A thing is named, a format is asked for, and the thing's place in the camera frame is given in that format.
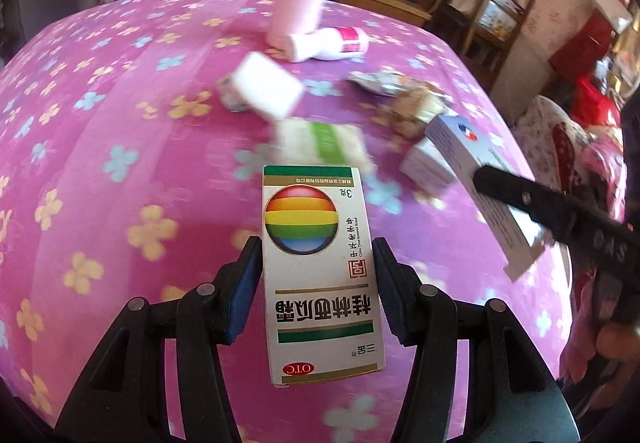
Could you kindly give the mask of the person's right hand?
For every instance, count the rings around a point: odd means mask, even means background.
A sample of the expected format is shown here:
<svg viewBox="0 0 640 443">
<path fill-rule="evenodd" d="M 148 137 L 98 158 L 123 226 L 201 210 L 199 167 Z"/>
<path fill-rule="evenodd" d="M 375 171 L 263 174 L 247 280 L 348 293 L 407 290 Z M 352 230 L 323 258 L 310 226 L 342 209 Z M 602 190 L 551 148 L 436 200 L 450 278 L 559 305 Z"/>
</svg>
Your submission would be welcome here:
<svg viewBox="0 0 640 443">
<path fill-rule="evenodd" d="M 640 359 L 639 326 L 631 324 L 608 323 L 597 337 L 597 352 L 606 359 L 619 359 L 623 362 Z"/>
</svg>

